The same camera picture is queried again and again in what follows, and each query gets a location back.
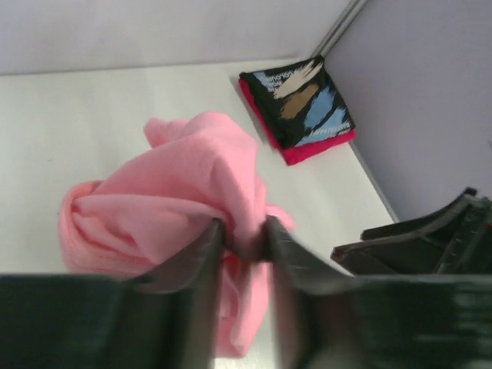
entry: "white wall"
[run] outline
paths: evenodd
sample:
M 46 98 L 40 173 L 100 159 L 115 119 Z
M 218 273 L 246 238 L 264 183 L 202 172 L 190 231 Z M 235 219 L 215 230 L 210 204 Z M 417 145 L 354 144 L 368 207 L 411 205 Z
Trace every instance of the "white wall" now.
M 349 0 L 0 0 L 0 75 L 309 56 Z

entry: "blue brush stroke graphic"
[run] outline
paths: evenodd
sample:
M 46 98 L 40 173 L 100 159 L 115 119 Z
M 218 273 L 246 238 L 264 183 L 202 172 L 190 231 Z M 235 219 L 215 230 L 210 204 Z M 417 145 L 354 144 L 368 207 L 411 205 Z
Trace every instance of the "blue brush stroke graphic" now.
M 317 94 L 316 98 L 311 103 L 311 107 L 304 119 L 304 127 L 310 129 L 319 125 L 321 119 L 330 111 L 333 107 L 333 101 L 335 99 L 335 92 L 329 87 L 326 87 Z
M 264 81 L 267 81 L 267 74 L 264 71 L 256 71 L 253 73 L 253 76 L 256 77 L 258 81 L 264 86 L 267 87 L 267 85 L 264 83 Z
M 345 108 L 336 108 L 331 117 L 326 120 L 326 122 L 316 130 L 316 132 L 320 132 L 319 134 L 314 134 L 316 132 L 312 132 L 314 135 L 308 135 L 302 140 L 299 141 L 297 146 L 302 146 L 305 144 L 312 144 L 313 142 L 323 141 L 329 137 L 334 137 L 337 135 L 339 131 L 343 131 L 346 129 L 345 127 L 341 127 L 345 116 Z

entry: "white shelf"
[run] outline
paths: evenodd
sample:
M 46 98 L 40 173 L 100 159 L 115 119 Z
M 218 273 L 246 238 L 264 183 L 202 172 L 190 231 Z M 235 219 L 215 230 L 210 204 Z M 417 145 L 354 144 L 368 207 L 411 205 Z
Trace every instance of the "white shelf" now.
M 261 141 L 237 77 L 285 62 L 0 77 L 0 272 L 65 271 L 56 230 L 62 196 L 148 150 L 142 127 L 152 116 L 231 116 L 260 142 L 268 200 L 291 213 L 299 241 L 324 260 L 364 229 L 391 223 L 350 145 L 288 167 Z M 245 359 L 216 367 L 273 367 L 268 321 Z

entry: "folded cloth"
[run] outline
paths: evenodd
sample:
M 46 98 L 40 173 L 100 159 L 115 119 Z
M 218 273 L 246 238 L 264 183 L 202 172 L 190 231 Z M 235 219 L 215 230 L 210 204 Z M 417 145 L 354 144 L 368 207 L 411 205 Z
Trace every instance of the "folded cloth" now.
M 262 115 L 260 109 L 255 103 L 254 96 L 251 94 L 248 83 L 239 78 L 239 86 L 243 92 L 244 98 L 248 102 L 249 106 L 253 110 L 254 114 L 261 123 L 265 133 L 267 134 L 268 141 L 273 148 L 276 148 L 282 155 L 287 165 L 294 165 L 310 158 L 313 155 L 319 154 L 329 148 L 336 145 L 344 144 L 353 140 L 356 136 L 355 130 L 343 133 L 342 135 L 336 135 L 332 138 L 326 138 L 323 141 L 313 142 L 310 144 L 304 144 L 293 148 L 282 148 L 275 139 L 274 134 L 270 130 L 266 119 Z
M 269 265 L 257 261 L 266 215 L 291 218 L 266 204 L 256 175 L 256 141 L 227 115 L 148 121 L 152 147 L 104 181 L 65 196 L 58 223 L 62 254 L 74 272 L 131 278 L 190 244 L 212 218 L 225 221 L 216 356 L 244 356 L 268 305 Z
M 352 133 L 338 137 L 352 132 L 355 125 L 324 70 L 321 56 L 280 68 L 241 73 L 240 83 L 273 146 L 279 148 L 290 165 L 355 136 Z M 319 142 L 324 144 L 303 148 L 294 155 L 292 151 L 284 152 Z

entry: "pink towel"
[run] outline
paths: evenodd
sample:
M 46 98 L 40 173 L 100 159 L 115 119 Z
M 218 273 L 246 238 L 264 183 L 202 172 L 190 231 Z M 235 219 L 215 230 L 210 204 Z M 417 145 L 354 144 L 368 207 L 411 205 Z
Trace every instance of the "pink towel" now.
M 144 132 L 151 150 L 66 194 L 58 225 L 65 263 L 74 272 L 134 277 L 190 244 L 212 218 L 223 219 L 228 246 L 243 260 L 224 253 L 215 354 L 244 356 L 267 310 L 270 271 L 244 260 L 258 258 L 267 214 L 287 228 L 293 221 L 266 204 L 257 143 L 227 115 L 153 118 Z

